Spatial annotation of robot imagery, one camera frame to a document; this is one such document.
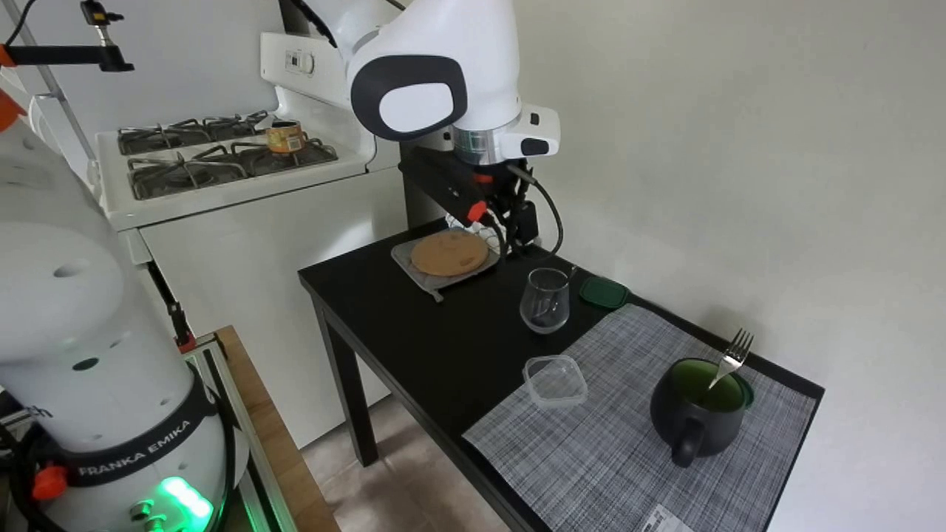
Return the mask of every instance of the white cabinet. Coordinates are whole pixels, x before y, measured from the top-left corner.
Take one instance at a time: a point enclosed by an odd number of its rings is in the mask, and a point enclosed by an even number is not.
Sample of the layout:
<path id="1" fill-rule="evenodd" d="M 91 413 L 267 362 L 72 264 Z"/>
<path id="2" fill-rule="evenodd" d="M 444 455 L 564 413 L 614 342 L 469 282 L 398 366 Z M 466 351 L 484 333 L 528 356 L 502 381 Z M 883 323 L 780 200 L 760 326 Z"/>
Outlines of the white cabinet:
<path id="1" fill-rule="evenodd" d="M 194 333 L 236 326 L 295 447 L 344 422 L 298 268 L 406 227 L 398 171 L 373 171 L 154 227 L 143 237 Z M 366 366 L 366 398 L 388 391 Z"/>

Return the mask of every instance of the woven placemat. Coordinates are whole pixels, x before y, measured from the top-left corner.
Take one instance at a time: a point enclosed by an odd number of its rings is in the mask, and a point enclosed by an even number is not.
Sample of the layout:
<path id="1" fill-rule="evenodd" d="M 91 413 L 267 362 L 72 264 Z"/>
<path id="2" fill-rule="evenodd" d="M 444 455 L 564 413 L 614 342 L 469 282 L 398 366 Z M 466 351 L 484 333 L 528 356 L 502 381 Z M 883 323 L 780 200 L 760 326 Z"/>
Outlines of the woven placemat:
<path id="1" fill-rule="evenodd" d="M 564 356 L 587 381 L 585 406 L 542 412 L 518 387 L 465 435 L 551 528 L 635 532 L 654 512 L 694 532 L 766 528 L 815 398 L 744 366 L 753 406 L 738 437 L 676 466 L 650 427 L 650 393 L 676 357 L 718 356 L 641 307 L 614 310 Z"/>

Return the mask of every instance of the sticker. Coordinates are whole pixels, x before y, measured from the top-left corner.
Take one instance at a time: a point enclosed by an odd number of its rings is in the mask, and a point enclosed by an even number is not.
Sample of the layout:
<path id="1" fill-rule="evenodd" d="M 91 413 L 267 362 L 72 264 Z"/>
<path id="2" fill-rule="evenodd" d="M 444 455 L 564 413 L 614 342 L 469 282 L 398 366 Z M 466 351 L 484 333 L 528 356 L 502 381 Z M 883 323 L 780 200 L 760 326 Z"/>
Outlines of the sticker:
<path id="1" fill-rule="evenodd" d="M 670 515 L 666 506 L 654 506 L 641 532 L 691 532 L 691 528 L 676 515 Z"/>

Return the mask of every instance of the black table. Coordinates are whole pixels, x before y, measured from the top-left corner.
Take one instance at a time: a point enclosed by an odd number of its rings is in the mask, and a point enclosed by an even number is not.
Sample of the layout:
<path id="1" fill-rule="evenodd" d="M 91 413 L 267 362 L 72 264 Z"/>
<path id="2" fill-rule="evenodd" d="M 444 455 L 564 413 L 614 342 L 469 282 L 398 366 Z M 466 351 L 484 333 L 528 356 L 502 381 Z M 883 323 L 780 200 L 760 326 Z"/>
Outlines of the black table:
<path id="1" fill-rule="evenodd" d="M 444 224 L 423 224 L 298 273 L 317 305 L 354 453 L 361 463 L 378 458 L 354 364 L 358 351 L 512 528 L 546 528 L 460 435 L 524 384 L 521 369 L 528 357 L 564 351 L 602 319 L 605 310 L 573 299 L 571 323 L 562 332 L 551 336 L 531 333 L 518 313 L 527 273 L 536 265 L 571 268 L 568 260 L 542 248 L 450 288 L 444 294 L 446 302 L 434 305 L 434 299 L 418 291 L 389 260 L 389 248 L 440 227 Z M 632 305 L 657 310 L 715 350 L 728 345 L 728 341 L 650 302 L 635 299 Z M 797 393 L 815 398 L 825 393 L 763 357 L 750 357 L 747 366 Z"/>

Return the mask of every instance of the clear glass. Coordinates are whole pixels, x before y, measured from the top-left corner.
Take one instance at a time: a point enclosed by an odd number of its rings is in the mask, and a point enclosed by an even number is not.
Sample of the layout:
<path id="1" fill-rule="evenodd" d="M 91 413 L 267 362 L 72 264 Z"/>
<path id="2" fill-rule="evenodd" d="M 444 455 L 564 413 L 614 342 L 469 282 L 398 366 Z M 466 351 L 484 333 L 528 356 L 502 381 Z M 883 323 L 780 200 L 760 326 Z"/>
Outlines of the clear glass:
<path id="1" fill-rule="evenodd" d="M 521 299 L 521 317 L 536 333 L 564 328 L 571 317 L 571 288 L 562 268 L 531 268 Z"/>

